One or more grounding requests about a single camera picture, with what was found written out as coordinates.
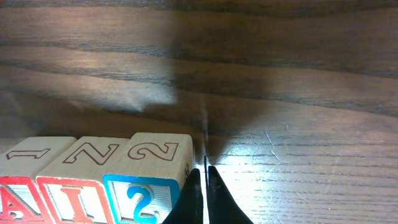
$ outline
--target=block top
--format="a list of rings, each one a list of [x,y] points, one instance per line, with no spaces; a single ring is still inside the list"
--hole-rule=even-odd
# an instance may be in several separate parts
[[[124,146],[107,174],[179,179],[187,161],[193,163],[188,134],[137,133]]]
[[[82,137],[37,176],[102,182],[106,170],[127,142],[123,138]]]
[[[35,176],[76,141],[74,137],[30,137],[0,156],[0,176]]]

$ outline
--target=block face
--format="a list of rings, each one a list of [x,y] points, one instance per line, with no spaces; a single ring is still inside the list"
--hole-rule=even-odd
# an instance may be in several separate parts
[[[104,176],[115,222],[162,223],[192,167],[189,135],[135,134]]]
[[[31,137],[23,140],[0,157],[0,176],[31,177],[33,180],[65,149],[74,137]]]
[[[107,174],[104,184],[115,223],[162,223],[180,195],[172,179]]]
[[[181,189],[193,168],[192,138],[187,134],[137,133],[122,151],[108,174],[173,179]]]
[[[82,137],[37,175],[56,223],[113,223],[103,176],[128,139]]]
[[[30,177],[0,177],[0,212],[0,223],[52,223]]]
[[[55,223],[113,223],[101,183],[54,177],[38,177],[37,184]]]
[[[52,223],[34,180],[75,141],[73,137],[31,137],[0,156],[0,223]]]

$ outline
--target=table surface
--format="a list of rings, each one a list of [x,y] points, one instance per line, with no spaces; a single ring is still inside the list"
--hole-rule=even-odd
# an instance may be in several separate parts
[[[398,2],[2,0],[0,144],[186,133],[254,223],[397,223]]]

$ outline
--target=alphabet block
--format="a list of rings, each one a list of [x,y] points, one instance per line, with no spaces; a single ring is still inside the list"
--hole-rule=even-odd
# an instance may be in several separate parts
[[[53,223],[34,180],[75,141],[31,137],[0,156],[0,223]]]
[[[103,175],[127,142],[82,137],[38,174],[55,223],[114,223]]]
[[[116,223],[162,223],[193,168],[187,134],[137,133],[104,175]]]

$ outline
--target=number 2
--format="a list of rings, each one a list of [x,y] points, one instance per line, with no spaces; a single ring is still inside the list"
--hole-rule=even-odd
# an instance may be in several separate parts
[[[167,142],[163,146],[160,147],[155,143],[145,142],[138,145],[133,146],[127,155],[130,159],[143,159],[146,157],[146,153],[150,152],[154,156],[162,159],[164,161],[173,161],[175,152],[177,151],[178,143]]]
[[[144,186],[132,186],[127,189],[127,196],[129,199],[132,199],[135,194],[142,194],[143,198],[138,202],[136,209],[134,209],[134,220],[139,223],[156,224],[157,217],[155,215],[150,218],[140,216],[141,210],[152,201],[151,192]]]

